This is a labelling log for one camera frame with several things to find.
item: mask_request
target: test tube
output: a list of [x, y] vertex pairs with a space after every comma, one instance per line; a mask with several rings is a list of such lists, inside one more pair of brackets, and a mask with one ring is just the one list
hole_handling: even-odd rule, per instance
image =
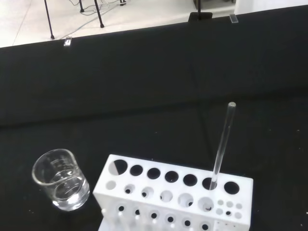
[[210, 190], [213, 190], [216, 188], [218, 173], [220, 171], [223, 155], [225, 154], [225, 150], [226, 150], [226, 146], [227, 146], [227, 142], [228, 142], [228, 138], [229, 138], [232, 122], [233, 122], [233, 117], [235, 113], [235, 108], [236, 108], [236, 103], [230, 102], [228, 104], [225, 125], [223, 127], [222, 135], [220, 138], [218, 151], [216, 155], [216, 161], [215, 161], [214, 170], [213, 170], [213, 176], [212, 176], [212, 180], [211, 180], [211, 184], [209, 188]]

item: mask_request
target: black table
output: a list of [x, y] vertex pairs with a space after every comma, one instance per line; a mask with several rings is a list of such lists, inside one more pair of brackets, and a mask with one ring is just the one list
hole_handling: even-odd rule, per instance
[[109, 154], [254, 179], [252, 231], [308, 227], [308, 7], [0, 49], [0, 230], [96, 231], [93, 196], [65, 213], [31, 179], [72, 151], [93, 190]]

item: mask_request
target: small clip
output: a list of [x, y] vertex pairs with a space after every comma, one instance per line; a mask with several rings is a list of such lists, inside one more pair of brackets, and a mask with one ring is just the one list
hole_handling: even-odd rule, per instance
[[66, 37], [64, 40], [64, 46], [69, 47], [71, 45], [71, 42], [72, 42], [72, 37]]
[[230, 20], [231, 20], [232, 23], [238, 23], [239, 22], [239, 20], [237, 20], [236, 15], [233, 14], [233, 13], [230, 14]]

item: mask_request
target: metal stand leg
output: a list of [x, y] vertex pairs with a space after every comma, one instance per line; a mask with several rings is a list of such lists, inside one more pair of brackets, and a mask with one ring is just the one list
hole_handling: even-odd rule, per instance
[[100, 23], [101, 23], [101, 28], [105, 27], [103, 22], [102, 22], [102, 18], [101, 18], [101, 13], [100, 13], [100, 8], [98, 7], [97, 5], [97, 0], [94, 0], [95, 2], [95, 7], [96, 7], [96, 11], [97, 11], [97, 14], [98, 14], [98, 18], [100, 20]]
[[49, 28], [50, 28], [50, 33], [51, 33], [51, 39], [54, 39], [54, 36], [53, 36], [53, 34], [52, 34], [52, 29], [51, 29], [51, 24], [50, 24], [50, 18], [49, 18], [49, 13], [48, 13], [48, 8], [47, 8], [47, 2], [46, 2], [46, 0], [44, 0], [45, 1], [45, 6], [46, 6], [46, 12], [47, 12], [47, 17], [48, 17], [48, 22], [49, 22]]
[[82, 2], [81, 2], [81, 0], [79, 0], [79, 5], [80, 5], [80, 12], [84, 12], [85, 10], [82, 8]]
[[126, 5], [126, 1], [125, 0], [120, 0], [120, 6], [124, 6], [124, 5]]

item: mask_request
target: black object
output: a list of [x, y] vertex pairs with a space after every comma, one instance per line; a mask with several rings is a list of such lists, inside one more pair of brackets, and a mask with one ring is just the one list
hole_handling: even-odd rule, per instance
[[79, 4], [80, 4], [80, 12], [81, 13], [84, 13], [84, 9], [83, 9], [83, 7], [82, 7], [82, 2], [81, 2], [82, 0], [79, 0]]
[[124, 6], [124, 5], [126, 5], [126, 1], [125, 0], [120, 0], [120, 6]]
[[198, 3], [198, 12], [191, 12], [188, 18], [188, 22], [196, 22], [200, 20], [211, 19], [213, 17], [213, 13], [211, 12], [201, 12], [201, 0], [197, 0]]
[[47, 2], [46, 0], [45, 1], [45, 7], [46, 7], [46, 13], [47, 13], [47, 17], [48, 17], [48, 23], [49, 23], [49, 29], [50, 29], [50, 33], [51, 33], [51, 39], [54, 39], [54, 36], [52, 34], [52, 28], [51, 28], [51, 24], [50, 24], [50, 18], [49, 18], [49, 13], [48, 13], [48, 7], [47, 7]]
[[101, 24], [101, 28], [105, 27], [103, 22], [102, 22], [102, 18], [101, 18], [101, 13], [100, 13], [100, 8], [98, 7], [98, 4], [97, 4], [97, 0], [94, 0], [95, 2], [95, 7], [96, 7], [96, 11], [97, 11], [97, 14], [98, 14], [98, 18], [100, 20], [100, 24]]

